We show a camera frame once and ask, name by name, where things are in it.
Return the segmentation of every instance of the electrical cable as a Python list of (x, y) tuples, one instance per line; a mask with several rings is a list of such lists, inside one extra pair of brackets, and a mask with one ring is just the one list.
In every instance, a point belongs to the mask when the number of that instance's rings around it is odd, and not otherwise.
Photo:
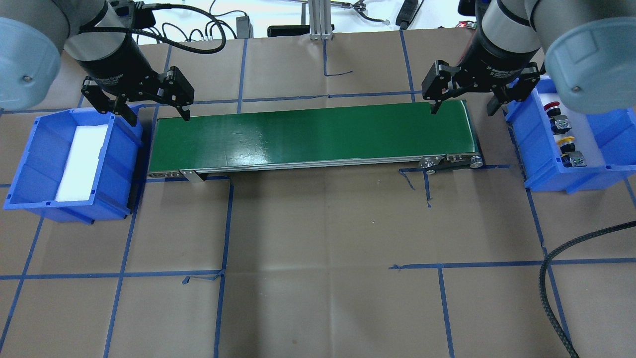
[(221, 17), (221, 16), (225, 16), (227, 14), (231, 14), (231, 13), (243, 13), (244, 16), (247, 16), (247, 13), (244, 12), (243, 10), (232, 10), (232, 11), (228, 11), (226, 13), (220, 13), (219, 15), (215, 15), (216, 17)]
[(417, 7), (417, 10), (415, 10), (415, 13), (413, 14), (413, 20), (411, 20), (411, 23), (412, 23), (413, 21), (415, 21), (415, 17), (417, 16), (417, 13), (418, 13), (418, 12), (420, 12), (420, 9), (422, 8), (422, 5), (424, 5), (424, 0), (422, 0), (422, 1), (420, 2), (420, 6), (418, 6), (418, 7)]
[(550, 262), (558, 254), (560, 254), (567, 248), (570, 248), (578, 243), (582, 243), (586, 240), (596, 238), (597, 236), (614, 233), (616, 231), (629, 229), (631, 227), (636, 227), (636, 221), (630, 221), (624, 224), (620, 224), (620, 225), (616, 225), (612, 227), (606, 227), (605, 229), (594, 231), (593, 233), (581, 235), (578, 238), (570, 240), (564, 243), (563, 245), (557, 247), (556, 249), (554, 249), (554, 251), (550, 252), (546, 256), (545, 260), (543, 260), (543, 263), (541, 264), (541, 269), (539, 270), (539, 297), (541, 297), (541, 304), (543, 305), (543, 310), (546, 312), (546, 315), (548, 316), (548, 319), (550, 320), (550, 324), (552, 325), (552, 328), (554, 328), (554, 330), (556, 331), (556, 334), (561, 339), (561, 342), (563, 342), (563, 345), (565, 346), (565, 349), (567, 350), (567, 352), (570, 354), (571, 358), (579, 358), (579, 354), (574, 349), (574, 346), (572, 345), (572, 341), (565, 335), (563, 328), (561, 327), (561, 325), (559, 324), (557, 320), (557, 316), (555, 316), (554, 312), (552, 311), (552, 308), (550, 307), (550, 303), (548, 302), (548, 293), (546, 291), (546, 271), (548, 269), (548, 265), (550, 265)]
[(159, 31), (159, 29), (157, 29), (155, 26), (153, 26), (153, 27), (149, 27), (148, 29), (149, 29), (150, 31), (152, 31), (152, 32), (155, 32), (155, 31), (156, 31), (156, 32), (157, 32), (157, 35), (161, 36), (161, 31)]
[[(211, 23), (212, 23), (212, 22), (210, 21), (210, 22), (208, 22), (208, 23), (205, 25), (205, 33), (206, 33), (206, 34), (208, 33), (208, 32), (207, 32), (207, 26), (208, 26), (209, 24), (211, 24)], [(232, 29), (232, 27), (231, 27), (230, 25), (228, 25), (228, 23), (227, 23), (227, 22), (225, 22), (225, 21), (223, 21), (223, 20), (219, 20), (219, 23), (220, 23), (221, 25), (223, 25), (223, 26), (227, 27), (227, 28), (230, 30), (230, 32), (232, 32), (232, 35), (234, 36), (234, 39), (237, 39), (237, 34), (234, 32), (234, 29)], [(212, 29), (214, 28), (214, 26), (216, 26), (216, 24), (212, 24), (212, 26), (210, 26), (210, 33), (209, 33), (210, 38), (212, 38)]]
[(195, 33), (195, 31), (196, 31), (196, 32), (198, 32), (198, 33), (199, 33), (199, 35), (201, 35), (201, 38), (204, 38), (204, 36), (203, 36), (203, 32), (201, 32), (201, 30), (199, 30), (199, 29), (194, 29), (194, 30), (192, 30), (192, 31), (190, 32), (190, 41), (192, 41), (192, 34), (194, 34), (194, 33)]
[[(212, 1), (212, 4), (210, 5), (210, 8), (207, 10), (207, 12), (209, 12), (210, 14), (212, 13), (212, 7), (214, 6), (214, 3), (216, 3), (216, 0)], [(221, 16), (225, 16), (225, 15), (231, 14), (231, 13), (243, 13), (243, 15), (247, 16), (247, 13), (244, 12), (243, 10), (232, 10), (232, 11), (228, 11), (226, 13), (221, 13), (219, 15), (213, 14), (212, 16), (221, 17)]]
[(171, 24), (170, 22), (164, 22), (164, 23), (161, 25), (161, 31), (163, 31), (163, 36), (164, 36), (164, 37), (166, 37), (166, 38), (168, 37), (168, 36), (166, 35), (166, 33), (165, 33), (165, 26), (166, 26), (166, 25), (170, 25), (170, 26), (174, 27), (175, 29), (179, 30), (179, 32), (181, 32), (181, 34), (183, 35), (183, 37), (185, 37), (185, 38), (186, 38), (186, 41), (188, 40), (188, 35), (186, 35), (186, 33), (185, 33), (185, 32), (183, 32), (183, 30), (182, 30), (179, 26), (174, 25), (174, 24)]
[(196, 8), (194, 6), (181, 5), (181, 4), (149, 4), (149, 5), (144, 5), (144, 8), (150, 8), (152, 10), (185, 9), (185, 10), (191, 10), (191, 11), (200, 13), (202, 15), (205, 15), (206, 17), (210, 18), (215, 24), (219, 26), (219, 30), (221, 32), (221, 43), (219, 44), (219, 46), (215, 48), (201, 49), (201, 48), (190, 47), (190, 46), (178, 43), (176, 41), (172, 41), (171, 39), (168, 39), (165, 36), (157, 35), (153, 32), (143, 31), (140, 29), (128, 29), (125, 27), (87, 27), (87, 28), (82, 27), (80, 28), (80, 33), (115, 32), (115, 33), (125, 33), (125, 34), (140, 34), (142, 36), (147, 36), (149, 38), (159, 39), (162, 42), (172, 45), (173, 47), (179, 48), (181, 50), (193, 52), (194, 54), (202, 54), (202, 55), (215, 54), (221, 51), (225, 47), (227, 39), (225, 37), (225, 32), (223, 28), (221, 27), (221, 24), (219, 23), (219, 20), (216, 17), (214, 17), (214, 15), (210, 14), (209, 12), (205, 12), (205, 10), (201, 10), (200, 8)]

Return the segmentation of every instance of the brown paper floor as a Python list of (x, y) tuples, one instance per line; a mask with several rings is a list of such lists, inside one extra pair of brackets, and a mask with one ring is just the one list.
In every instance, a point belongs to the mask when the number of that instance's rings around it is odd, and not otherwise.
[[(193, 115), (213, 115), (421, 101), (432, 62), (456, 61), (471, 35), (142, 50), (156, 70), (176, 65), (190, 79)], [(32, 120), (88, 106), (83, 77), (64, 55), (44, 102), (0, 112), (2, 196)], [(636, 182), (529, 193), (502, 114), (486, 116), (488, 96), (465, 98), (490, 166), (407, 172), (414, 190), (399, 170), (415, 163), (145, 182), (146, 151), (125, 220), (0, 211), (0, 357), (566, 357), (539, 302), (539, 262), (569, 238), (633, 220)], [(140, 120), (149, 133), (176, 116), (151, 104)], [(578, 245), (553, 267), (550, 298), (582, 357), (636, 356), (633, 237)]]

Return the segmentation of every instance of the blue bin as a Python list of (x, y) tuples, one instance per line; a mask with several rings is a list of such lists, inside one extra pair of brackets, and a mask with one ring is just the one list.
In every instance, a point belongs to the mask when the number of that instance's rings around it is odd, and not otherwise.
[[(143, 105), (132, 107), (135, 113)], [(90, 197), (56, 201), (75, 130), (80, 125), (107, 124), (104, 145)], [(24, 209), (57, 222), (118, 220), (130, 214), (128, 196), (142, 128), (93, 108), (62, 111), (35, 119), (31, 135), (9, 189), (5, 210)]]
[(606, 165), (566, 168), (540, 93), (557, 93), (552, 80), (542, 78), (528, 99), (510, 103), (506, 114), (525, 168), (527, 188), (564, 190), (572, 194), (579, 190), (606, 189), (636, 173), (636, 115), (632, 109), (587, 115), (595, 144)]

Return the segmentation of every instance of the conveyor belt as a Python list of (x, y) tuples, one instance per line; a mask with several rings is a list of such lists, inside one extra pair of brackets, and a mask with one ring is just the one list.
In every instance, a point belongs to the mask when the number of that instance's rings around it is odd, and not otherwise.
[(157, 122), (148, 176), (420, 161), (469, 164), (479, 148), (463, 101), (242, 113)]

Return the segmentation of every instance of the robotic arm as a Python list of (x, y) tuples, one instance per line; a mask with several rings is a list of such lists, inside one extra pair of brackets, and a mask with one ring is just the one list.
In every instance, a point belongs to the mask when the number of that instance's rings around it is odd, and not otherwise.
[[(40, 103), (57, 76), (60, 52), (64, 49), (89, 74), (81, 90), (97, 111), (121, 115), (134, 125), (137, 117), (126, 102), (151, 99), (175, 107), (184, 120), (189, 120), (188, 106), (194, 101), (194, 89), (188, 80), (175, 66), (166, 73), (155, 72), (130, 33), (143, 33), (141, 28), (155, 24), (152, 10), (191, 7), (132, 1), (111, 3), (104, 0), (0, 1), (3, 47), (0, 107), (23, 110)], [(196, 11), (208, 15), (202, 10)], [(145, 17), (135, 19), (136, 13)], [(129, 19), (128, 27), (122, 18)], [(219, 47), (198, 50), (199, 53), (220, 51), (225, 45), (222, 31), (221, 35)]]
[(489, 115), (525, 100), (539, 81), (530, 62), (539, 47), (568, 108), (605, 113), (636, 104), (636, 1), (492, 0), (483, 16), (487, 1), (470, 2), (479, 24), (459, 64), (437, 60), (422, 82), (433, 114), (466, 92), (493, 92)]

